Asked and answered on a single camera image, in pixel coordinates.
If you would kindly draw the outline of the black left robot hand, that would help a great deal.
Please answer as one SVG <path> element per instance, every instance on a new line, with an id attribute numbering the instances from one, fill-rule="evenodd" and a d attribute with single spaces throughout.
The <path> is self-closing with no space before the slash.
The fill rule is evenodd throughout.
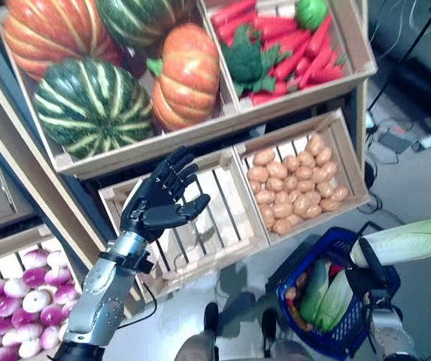
<path id="1" fill-rule="evenodd" d="M 120 219 L 121 232 L 134 232 L 145 240 L 157 240 L 166 229 L 183 226 L 197 218 L 211 197 L 201 194 L 181 205 L 187 187 L 197 180 L 197 164 L 181 146 L 162 160 L 129 198 Z"/>

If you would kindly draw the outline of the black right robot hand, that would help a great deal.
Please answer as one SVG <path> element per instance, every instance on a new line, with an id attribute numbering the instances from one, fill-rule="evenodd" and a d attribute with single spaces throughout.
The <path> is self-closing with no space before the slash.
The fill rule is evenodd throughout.
<path id="1" fill-rule="evenodd" d="M 366 266 L 358 265 L 354 260 L 345 269 L 345 274 L 354 295 L 370 305 L 389 305 L 400 286 L 399 276 L 393 282 L 390 270 L 392 266 L 382 266 L 375 251 L 365 238 L 357 241 Z"/>

